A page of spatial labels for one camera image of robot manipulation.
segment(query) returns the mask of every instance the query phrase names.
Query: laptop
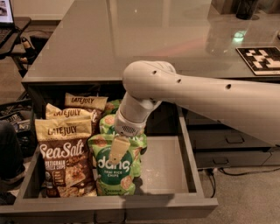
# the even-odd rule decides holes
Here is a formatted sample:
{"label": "laptop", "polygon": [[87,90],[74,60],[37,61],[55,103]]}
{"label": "laptop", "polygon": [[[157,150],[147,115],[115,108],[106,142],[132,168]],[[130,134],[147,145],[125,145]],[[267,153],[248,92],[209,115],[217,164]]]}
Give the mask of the laptop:
{"label": "laptop", "polygon": [[11,9],[11,0],[0,0],[0,47],[15,30],[16,26]]}

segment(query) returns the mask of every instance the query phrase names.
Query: laptop screen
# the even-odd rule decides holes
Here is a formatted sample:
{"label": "laptop screen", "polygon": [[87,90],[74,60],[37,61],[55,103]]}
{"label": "laptop screen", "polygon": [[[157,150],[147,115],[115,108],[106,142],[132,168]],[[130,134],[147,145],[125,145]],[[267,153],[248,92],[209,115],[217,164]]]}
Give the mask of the laptop screen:
{"label": "laptop screen", "polygon": [[0,25],[13,26],[13,24],[10,0],[0,0]]}

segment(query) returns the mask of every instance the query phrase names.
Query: black desk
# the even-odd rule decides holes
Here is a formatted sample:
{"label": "black desk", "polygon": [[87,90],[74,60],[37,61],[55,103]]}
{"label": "black desk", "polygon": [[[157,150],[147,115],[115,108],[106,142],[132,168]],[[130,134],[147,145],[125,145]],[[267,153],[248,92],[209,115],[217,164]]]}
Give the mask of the black desk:
{"label": "black desk", "polygon": [[15,44],[20,44],[20,35],[28,27],[32,20],[29,17],[15,17],[17,33],[13,33],[7,42],[0,48],[0,60],[10,56]]}

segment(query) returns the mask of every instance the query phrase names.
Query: person's leg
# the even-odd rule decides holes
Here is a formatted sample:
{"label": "person's leg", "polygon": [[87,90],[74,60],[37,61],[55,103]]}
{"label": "person's leg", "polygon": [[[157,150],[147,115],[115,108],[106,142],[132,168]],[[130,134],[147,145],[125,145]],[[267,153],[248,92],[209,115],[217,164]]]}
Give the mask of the person's leg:
{"label": "person's leg", "polygon": [[0,178],[13,184],[24,177],[24,157],[14,127],[0,121]]}

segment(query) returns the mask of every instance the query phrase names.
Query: black cylindrical object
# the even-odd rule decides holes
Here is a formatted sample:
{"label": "black cylindrical object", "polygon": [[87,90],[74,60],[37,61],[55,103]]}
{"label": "black cylindrical object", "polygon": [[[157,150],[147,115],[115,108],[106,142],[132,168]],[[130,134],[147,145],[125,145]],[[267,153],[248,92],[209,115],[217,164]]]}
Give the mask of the black cylindrical object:
{"label": "black cylindrical object", "polygon": [[236,17],[240,19],[251,19],[257,6],[258,0],[241,0],[238,4]]}

